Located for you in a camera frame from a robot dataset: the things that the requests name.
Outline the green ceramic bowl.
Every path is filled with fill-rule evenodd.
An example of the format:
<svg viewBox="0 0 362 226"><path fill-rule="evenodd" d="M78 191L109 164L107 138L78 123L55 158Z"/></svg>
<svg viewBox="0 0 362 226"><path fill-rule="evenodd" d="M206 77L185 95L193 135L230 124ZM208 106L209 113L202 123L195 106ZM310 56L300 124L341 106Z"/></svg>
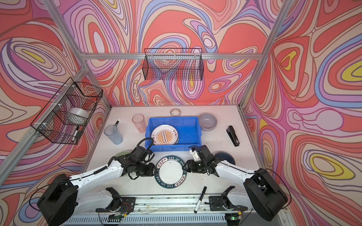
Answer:
<svg viewBox="0 0 362 226"><path fill-rule="evenodd" d="M123 156L123 155L128 155L130 154L131 152L130 151L121 151L117 154L115 154L115 157L120 157L120 156Z"/></svg>

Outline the dark blue ceramic bowl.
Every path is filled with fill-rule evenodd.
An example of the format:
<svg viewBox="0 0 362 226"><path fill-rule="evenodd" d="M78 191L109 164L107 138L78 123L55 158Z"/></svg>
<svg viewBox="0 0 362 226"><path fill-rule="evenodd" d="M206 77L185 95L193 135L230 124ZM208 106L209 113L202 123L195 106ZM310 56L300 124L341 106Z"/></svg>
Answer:
<svg viewBox="0 0 362 226"><path fill-rule="evenodd" d="M214 154L215 158L220 159L221 161L227 161L235 165L235 159L227 152L217 152Z"/></svg>

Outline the white plate green lettered rim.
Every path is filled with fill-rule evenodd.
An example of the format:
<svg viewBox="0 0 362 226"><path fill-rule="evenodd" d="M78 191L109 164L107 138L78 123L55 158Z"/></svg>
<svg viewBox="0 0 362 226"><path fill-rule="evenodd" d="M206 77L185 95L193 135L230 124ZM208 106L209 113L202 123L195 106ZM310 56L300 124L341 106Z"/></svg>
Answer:
<svg viewBox="0 0 362 226"><path fill-rule="evenodd" d="M166 189L179 187L187 178L187 171L183 169L185 162L178 156L168 155L156 164L157 173L154 176L159 186Z"/></svg>

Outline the white plate orange sunburst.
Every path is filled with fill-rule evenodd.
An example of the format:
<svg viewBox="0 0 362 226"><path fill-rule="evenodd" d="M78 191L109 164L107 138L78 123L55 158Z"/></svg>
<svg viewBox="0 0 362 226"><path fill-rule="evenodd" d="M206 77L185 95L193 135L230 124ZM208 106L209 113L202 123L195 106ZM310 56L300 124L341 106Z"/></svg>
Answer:
<svg viewBox="0 0 362 226"><path fill-rule="evenodd" d="M153 144L156 146L176 145L179 141L178 130L171 125L157 126L151 133Z"/></svg>

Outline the grey purple bowl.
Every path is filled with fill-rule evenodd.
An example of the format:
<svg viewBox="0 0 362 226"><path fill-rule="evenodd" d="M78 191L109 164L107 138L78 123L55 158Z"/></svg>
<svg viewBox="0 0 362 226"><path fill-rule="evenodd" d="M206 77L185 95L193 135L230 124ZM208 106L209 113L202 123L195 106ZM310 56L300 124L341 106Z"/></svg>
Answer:
<svg viewBox="0 0 362 226"><path fill-rule="evenodd" d="M203 131L212 131L217 126L217 118L212 114L203 113L198 118Z"/></svg>

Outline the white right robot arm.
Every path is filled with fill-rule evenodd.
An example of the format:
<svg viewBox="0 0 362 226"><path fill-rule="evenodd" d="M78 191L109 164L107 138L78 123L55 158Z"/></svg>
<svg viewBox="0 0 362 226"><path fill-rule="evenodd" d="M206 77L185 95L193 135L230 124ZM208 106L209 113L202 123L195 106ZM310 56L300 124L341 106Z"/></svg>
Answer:
<svg viewBox="0 0 362 226"><path fill-rule="evenodd" d="M253 208L261 218L272 221L287 204L288 197L266 169L247 170L220 160L205 145L191 146L189 153L193 159L183 166L188 173L215 175L244 186L242 191L233 186L226 189L226 201L233 206Z"/></svg>

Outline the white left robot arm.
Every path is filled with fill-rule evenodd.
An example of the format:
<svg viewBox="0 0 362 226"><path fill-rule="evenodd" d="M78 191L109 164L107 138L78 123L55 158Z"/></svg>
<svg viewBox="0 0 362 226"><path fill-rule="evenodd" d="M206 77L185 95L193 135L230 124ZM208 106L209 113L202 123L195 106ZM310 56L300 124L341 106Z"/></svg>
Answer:
<svg viewBox="0 0 362 226"><path fill-rule="evenodd" d="M150 148L137 146L130 153L111 157L107 164L94 170L70 177L61 174L46 187L37 207L49 226L60 226L74 214L95 209L117 212L123 200L114 188L95 193L89 190L131 173L137 177L154 176L154 156Z"/></svg>

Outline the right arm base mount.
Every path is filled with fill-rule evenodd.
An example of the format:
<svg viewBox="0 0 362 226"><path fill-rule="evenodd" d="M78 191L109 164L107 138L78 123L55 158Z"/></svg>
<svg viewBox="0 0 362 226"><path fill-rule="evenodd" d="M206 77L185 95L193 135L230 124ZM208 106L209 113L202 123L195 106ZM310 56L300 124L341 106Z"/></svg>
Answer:
<svg viewBox="0 0 362 226"><path fill-rule="evenodd" d="M211 211L240 211L248 210L248 207L242 205L233 205L227 195L235 186L229 186L221 195L210 196L209 201L205 204L209 205Z"/></svg>

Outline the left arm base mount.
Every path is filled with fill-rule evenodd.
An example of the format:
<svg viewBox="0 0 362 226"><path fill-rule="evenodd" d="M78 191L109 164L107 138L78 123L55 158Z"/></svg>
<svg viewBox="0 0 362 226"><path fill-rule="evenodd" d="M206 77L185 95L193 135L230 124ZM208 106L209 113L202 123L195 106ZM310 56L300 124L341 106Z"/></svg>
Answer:
<svg viewBox="0 0 362 226"><path fill-rule="evenodd" d="M111 195L112 200L109 205L104 208L97 208L96 212L119 212L121 214L129 214L134 211L136 197L122 197L114 188L107 187L105 189L107 195Z"/></svg>

